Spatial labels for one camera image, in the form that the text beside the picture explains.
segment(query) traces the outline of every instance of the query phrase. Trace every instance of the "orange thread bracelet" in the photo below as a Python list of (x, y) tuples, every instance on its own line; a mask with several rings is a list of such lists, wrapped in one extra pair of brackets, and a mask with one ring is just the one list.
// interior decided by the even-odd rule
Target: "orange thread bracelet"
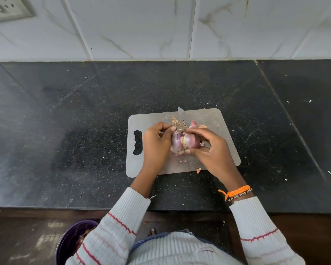
[(225, 193), (222, 190), (218, 190), (219, 192), (223, 193), (225, 195), (225, 200), (228, 199), (228, 197), (233, 197), (236, 196), (237, 194), (241, 194), (242, 192), (246, 192), (248, 190), (250, 190), (250, 186), (249, 185), (245, 185), (243, 187), (240, 187), (238, 190), (234, 190), (234, 191), (229, 191), (228, 193)]

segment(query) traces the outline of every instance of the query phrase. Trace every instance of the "electrical outlet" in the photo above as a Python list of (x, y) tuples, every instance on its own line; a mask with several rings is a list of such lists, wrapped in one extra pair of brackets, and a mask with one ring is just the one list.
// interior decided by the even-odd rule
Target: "electrical outlet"
[(0, 0), (0, 21), (32, 16), (22, 0)]

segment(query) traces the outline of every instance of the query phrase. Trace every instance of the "red onion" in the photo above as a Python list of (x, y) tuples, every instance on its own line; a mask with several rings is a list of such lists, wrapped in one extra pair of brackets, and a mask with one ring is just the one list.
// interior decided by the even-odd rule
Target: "red onion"
[[(189, 128), (196, 127), (196, 122), (192, 121)], [(196, 134), (175, 131), (172, 136), (172, 146), (170, 150), (177, 154), (185, 154), (185, 149), (199, 149), (200, 138)]]

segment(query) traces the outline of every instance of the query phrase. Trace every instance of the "person's left hand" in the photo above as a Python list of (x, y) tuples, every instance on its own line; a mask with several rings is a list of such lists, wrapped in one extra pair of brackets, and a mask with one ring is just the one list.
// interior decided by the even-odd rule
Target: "person's left hand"
[[(163, 136), (160, 131), (166, 129)], [(159, 122), (147, 129), (142, 136), (144, 163), (142, 169), (155, 176), (162, 169), (167, 160), (170, 146), (172, 145), (172, 134), (177, 128), (163, 122)]]

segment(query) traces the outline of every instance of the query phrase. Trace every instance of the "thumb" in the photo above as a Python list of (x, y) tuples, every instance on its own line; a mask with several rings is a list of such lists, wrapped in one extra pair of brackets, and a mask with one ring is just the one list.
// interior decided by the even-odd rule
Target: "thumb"
[(206, 153), (208, 152), (208, 150), (209, 148), (207, 147), (201, 147), (199, 149), (186, 149), (185, 153), (191, 154), (201, 161), (206, 158)]
[(171, 140), (172, 139), (172, 134), (174, 133), (174, 131), (177, 129), (176, 126), (171, 126), (170, 128), (168, 128), (165, 132), (164, 135), (162, 137), (162, 139), (165, 140)]

